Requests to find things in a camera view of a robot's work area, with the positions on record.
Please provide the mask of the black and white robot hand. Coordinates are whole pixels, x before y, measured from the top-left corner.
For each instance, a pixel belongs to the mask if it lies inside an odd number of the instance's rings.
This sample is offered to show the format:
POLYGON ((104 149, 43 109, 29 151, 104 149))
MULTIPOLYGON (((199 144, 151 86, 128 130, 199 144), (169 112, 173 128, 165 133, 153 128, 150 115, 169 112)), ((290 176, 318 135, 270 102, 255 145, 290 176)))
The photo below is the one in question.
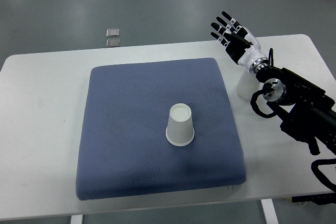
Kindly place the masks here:
POLYGON ((269 62, 261 52, 261 46, 256 37, 236 19, 225 11, 221 17, 216 17, 216 22, 211 23, 213 36, 224 46, 231 60, 244 66, 250 73, 257 72, 257 66, 269 62))

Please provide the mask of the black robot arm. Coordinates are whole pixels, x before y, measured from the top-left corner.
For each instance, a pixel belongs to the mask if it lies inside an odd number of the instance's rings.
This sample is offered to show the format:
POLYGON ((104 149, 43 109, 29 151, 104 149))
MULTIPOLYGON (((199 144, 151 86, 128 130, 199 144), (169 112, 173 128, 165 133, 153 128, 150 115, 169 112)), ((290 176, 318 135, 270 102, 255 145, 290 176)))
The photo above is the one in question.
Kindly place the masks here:
POLYGON ((318 141, 335 153, 335 101, 325 91, 298 74, 274 66, 273 50, 256 77, 263 82, 250 100, 253 111, 263 118, 278 116, 280 129, 319 155, 318 141))

